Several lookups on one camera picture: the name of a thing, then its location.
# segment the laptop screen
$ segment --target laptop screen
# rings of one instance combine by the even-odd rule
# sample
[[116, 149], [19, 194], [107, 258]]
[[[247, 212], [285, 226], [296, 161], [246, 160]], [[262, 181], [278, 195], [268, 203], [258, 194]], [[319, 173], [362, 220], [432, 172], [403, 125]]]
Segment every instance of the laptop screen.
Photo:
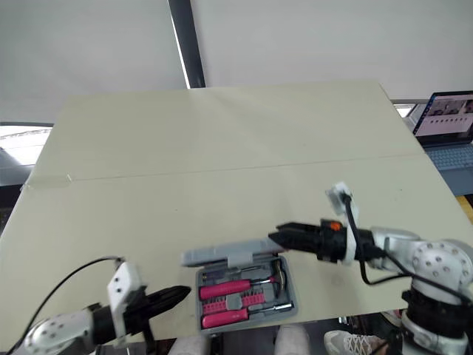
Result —
[[436, 92], [413, 131], [422, 145], [473, 140], [473, 92]]

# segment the tool kit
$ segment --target tool kit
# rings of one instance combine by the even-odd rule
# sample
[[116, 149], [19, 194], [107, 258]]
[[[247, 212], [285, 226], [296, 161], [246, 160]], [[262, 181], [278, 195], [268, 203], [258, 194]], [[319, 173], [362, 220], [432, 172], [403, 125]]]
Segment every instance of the tool kit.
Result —
[[183, 253], [196, 273], [198, 328], [235, 331], [282, 320], [297, 312], [285, 251], [272, 240], [249, 240]]

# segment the black pole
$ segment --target black pole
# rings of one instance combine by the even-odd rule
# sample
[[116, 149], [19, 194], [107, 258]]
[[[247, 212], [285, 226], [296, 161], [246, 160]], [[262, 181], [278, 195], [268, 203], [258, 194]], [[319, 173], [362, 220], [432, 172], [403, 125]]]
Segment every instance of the black pole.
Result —
[[187, 79], [191, 88], [205, 87], [199, 44], [190, 0], [169, 0], [169, 8], [179, 41]]

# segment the gray tool case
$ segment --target gray tool case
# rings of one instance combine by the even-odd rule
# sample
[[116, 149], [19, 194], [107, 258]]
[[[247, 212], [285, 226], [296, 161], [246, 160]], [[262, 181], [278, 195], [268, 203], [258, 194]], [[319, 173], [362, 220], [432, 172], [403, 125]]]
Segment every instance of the gray tool case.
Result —
[[[280, 245], [270, 239], [264, 239], [229, 243], [183, 253], [182, 266], [202, 267], [196, 273], [196, 318], [200, 332], [209, 335], [251, 328], [266, 322], [283, 320], [297, 313], [297, 302], [289, 268], [286, 259], [278, 255], [283, 251], [285, 250]], [[276, 273], [278, 267], [285, 275], [285, 287], [280, 292], [278, 290], [281, 289], [281, 283], [277, 282], [280, 273]], [[266, 282], [252, 285], [251, 289], [247, 291], [201, 299], [203, 286], [218, 285], [235, 280], [252, 280], [253, 283], [257, 283], [258, 280], [266, 280]], [[250, 314], [247, 320], [227, 325], [213, 328], [203, 327], [204, 317], [211, 314], [242, 310], [243, 308], [247, 308], [251, 313], [288, 303], [291, 303], [292, 307], [287, 306], [281, 310]]]

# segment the pink hammer handle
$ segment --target pink hammer handle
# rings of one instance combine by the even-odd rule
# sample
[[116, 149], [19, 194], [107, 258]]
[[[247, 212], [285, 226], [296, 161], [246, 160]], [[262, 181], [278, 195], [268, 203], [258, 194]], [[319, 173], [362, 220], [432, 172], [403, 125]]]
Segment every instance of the pink hammer handle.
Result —
[[238, 311], [226, 311], [211, 314], [202, 318], [202, 328], [220, 327], [221, 325], [241, 322], [248, 319], [248, 309], [243, 308]]
[[236, 280], [228, 283], [220, 283], [219, 285], [203, 286], [199, 290], [199, 295], [201, 300], [208, 300], [212, 297], [247, 291], [250, 288], [250, 280]]

